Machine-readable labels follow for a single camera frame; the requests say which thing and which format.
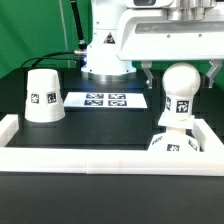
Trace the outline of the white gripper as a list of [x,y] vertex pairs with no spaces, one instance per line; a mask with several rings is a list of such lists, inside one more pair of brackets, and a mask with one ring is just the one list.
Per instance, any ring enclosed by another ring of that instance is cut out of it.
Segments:
[[212,88],[224,59],[224,7],[205,12],[201,21],[169,21],[165,9],[126,10],[117,31],[121,60],[142,61],[149,89],[157,87],[151,61],[210,60],[202,87]]

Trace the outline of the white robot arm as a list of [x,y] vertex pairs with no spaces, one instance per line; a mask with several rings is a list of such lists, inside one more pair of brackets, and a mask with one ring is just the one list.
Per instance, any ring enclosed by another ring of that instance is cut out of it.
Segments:
[[224,0],[91,0],[93,37],[83,75],[119,80],[141,63],[208,60],[213,80],[224,62]]

